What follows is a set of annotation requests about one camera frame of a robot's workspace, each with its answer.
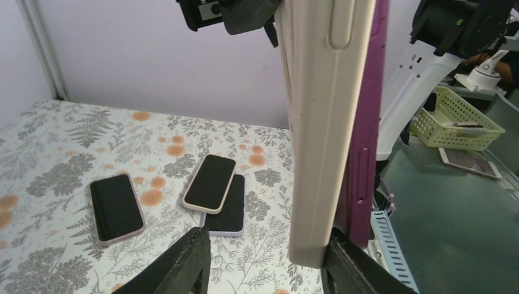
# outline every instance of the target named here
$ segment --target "basket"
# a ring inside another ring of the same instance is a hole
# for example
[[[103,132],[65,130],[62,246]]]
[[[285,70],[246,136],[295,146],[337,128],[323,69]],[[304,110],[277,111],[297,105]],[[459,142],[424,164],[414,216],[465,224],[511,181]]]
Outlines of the basket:
[[[436,111],[421,108],[411,130],[428,147],[483,151],[504,129],[446,87],[436,87]],[[446,126],[448,123],[477,122],[483,128]]]

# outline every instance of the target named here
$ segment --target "smartphone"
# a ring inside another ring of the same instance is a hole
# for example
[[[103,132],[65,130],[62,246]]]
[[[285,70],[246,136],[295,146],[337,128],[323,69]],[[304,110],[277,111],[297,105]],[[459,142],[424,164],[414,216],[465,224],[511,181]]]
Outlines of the smartphone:
[[[235,169],[236,161],[232,159],[206,155],[184,194],[184,206],[203,213],[220,213]]]
[[[484,175],[493,179],[502,180],[503,177],[493,162],[483,155],[467,150],[438,148],[444,164],[468,170],[469,172]]]
[[[100,179],[89,188],[100,244],[110,245],[144,231],[146,224],[129,175]]]
[[[209,236],[240,237],[245,228],[245,178],[234,175],[222,211],[204,213],[200,227],[209,229]]]

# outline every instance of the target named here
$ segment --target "white perforated rail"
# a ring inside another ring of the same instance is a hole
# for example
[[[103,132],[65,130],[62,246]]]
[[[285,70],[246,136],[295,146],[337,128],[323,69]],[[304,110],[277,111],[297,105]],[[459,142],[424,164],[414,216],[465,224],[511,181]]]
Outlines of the white perforated rail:
[[[382,249],[389,272],[404,285],[419,293],[385,211],[372,212],[372,227],[379,241],[378,245]]]

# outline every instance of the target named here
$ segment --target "gray table surface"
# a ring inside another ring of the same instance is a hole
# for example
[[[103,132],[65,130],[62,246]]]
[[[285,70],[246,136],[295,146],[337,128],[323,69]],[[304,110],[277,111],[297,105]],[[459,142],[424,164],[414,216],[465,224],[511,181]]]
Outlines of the gray table surface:
[[[391,223],[420,292],[519,293],[513,189],[444,165],[437,148],[397,148],[383,177],[395,194]]]

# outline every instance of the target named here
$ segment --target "floral tablecloth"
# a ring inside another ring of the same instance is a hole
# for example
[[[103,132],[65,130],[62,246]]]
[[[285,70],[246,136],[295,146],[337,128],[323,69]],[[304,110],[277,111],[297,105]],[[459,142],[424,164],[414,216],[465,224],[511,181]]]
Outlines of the floral tablecloth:
[[[293,160],[283,129],[47,100],[0,129],[0,292],[110,293],[201,214],[180,195],[208,153],[246,178],[241,238],[211,237],[210,293],[322,293],[287,258]],[[147,229],[99,247],[87,185],[128,173]]]

